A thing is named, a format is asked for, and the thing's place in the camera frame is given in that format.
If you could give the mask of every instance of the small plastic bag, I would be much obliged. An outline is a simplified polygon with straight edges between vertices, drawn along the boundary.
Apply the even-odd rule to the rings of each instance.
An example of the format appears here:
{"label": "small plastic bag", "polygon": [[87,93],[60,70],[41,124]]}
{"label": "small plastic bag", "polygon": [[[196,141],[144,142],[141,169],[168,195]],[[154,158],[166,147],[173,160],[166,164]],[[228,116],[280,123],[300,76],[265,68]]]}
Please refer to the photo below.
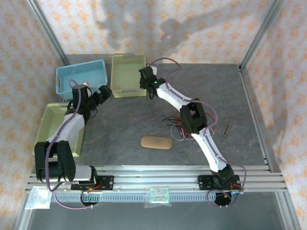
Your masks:
{"label": "small plastic bag", "polygon": [[51,197],[52,193],[46,187],[33,186],[25,209],[50,209]]}
{"label": "small plastic bag", "polygon": [[144,208],[158,207],[161,205],[171,207],[169,188],[145,188]]}

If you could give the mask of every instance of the wall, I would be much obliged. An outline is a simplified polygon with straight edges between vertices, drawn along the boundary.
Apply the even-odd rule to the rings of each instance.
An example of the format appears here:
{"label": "wall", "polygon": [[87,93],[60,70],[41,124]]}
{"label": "wall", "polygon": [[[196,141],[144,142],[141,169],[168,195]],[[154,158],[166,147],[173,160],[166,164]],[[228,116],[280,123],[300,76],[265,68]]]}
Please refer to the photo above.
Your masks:
{"label": "wall", "polygon": [[307,5],[285,1],[248,65],[260,128],[307,229]]}
{"label": "wall", "polygon": [[61,63],[25,0],[0,4],[0,229],[11,229],[30,171],[46,103]]}
{"label": "wall", "polygon": [[272,0],[38,0],[71,63],[145,53],[148,62],[235,63]]}

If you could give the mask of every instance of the floral wallpaper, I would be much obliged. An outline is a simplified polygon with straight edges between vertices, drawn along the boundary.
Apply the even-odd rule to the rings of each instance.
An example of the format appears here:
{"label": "floral wallpaper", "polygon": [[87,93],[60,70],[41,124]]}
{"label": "floral wallpaper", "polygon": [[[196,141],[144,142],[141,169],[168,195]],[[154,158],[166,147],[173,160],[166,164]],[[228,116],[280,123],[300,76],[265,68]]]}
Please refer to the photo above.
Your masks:
{"label": "floral wallpaper", "polygon": [[115,53],[148,62],[242,61],[273,0],[38,0],[71,63]]}
{"label": "floral wallpaper", "polygon": [[265,144],[307,229],[307,4],[288,0],[248,65]]}
{"label": "floral wallpaper", "polygon": [[12,228],[61,63],[25,0],[0,4],[0,229]]}

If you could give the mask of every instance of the yellow plastic basket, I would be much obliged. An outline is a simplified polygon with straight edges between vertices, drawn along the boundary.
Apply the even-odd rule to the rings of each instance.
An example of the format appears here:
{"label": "yellow plastic basket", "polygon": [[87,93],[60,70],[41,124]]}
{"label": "yellow plastic basket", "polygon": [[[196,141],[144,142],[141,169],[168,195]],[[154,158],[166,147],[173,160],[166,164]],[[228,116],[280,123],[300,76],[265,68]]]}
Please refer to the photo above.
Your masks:
{"label": "yellow plastic basket", "polygon": [[145,66],[145,54],[114,55],[111,72],[111,90],[114,97],[146,96],[146,90],[140,89],[139,73],[139,69]]}
{"label": "yellow plastic basket", "polygon": [[[49,103],[46,106],[43,119],[41,120],[38,134],[36,136],[35,144],[46,141],[55,133],[64,120],[67,105],[68,103]],[[71,146],[71,152],[74,157],[80,156],[83,134],[84,128],[79,131],[79,134],[76,136]]]}

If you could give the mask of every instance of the basket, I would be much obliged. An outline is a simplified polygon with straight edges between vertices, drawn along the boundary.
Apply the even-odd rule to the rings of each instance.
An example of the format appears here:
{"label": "basket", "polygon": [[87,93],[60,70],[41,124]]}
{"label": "basket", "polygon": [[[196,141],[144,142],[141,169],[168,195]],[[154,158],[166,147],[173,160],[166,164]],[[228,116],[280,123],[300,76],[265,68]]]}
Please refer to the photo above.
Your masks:
{"label": "basket", "polygon": [[144,54],[112,57],[111,90],[116,98],[146,96],[140,89],[139,69],[146,66]]}
{"label": "basket", "polygon": [[[67,105],[68,103],[49,103],[46,106],[43,119],[41,120],[38,134],[36,136],[35,144],[38,142],[46,141],[56,132],[56,130],[64,121]],[[71,152],[74,157],[78,157],[80,155],[83,134],[84,128],[79,131],[79,134],[77,134],[71,146]]]}
{"label": "basket", "polygon": [[69,80],[78,84],[89,83],[92,92],[107,84],[105,61],[89,61],[80,64],[59,67],[56,70],[56,93],[64,100],[72,99]]}

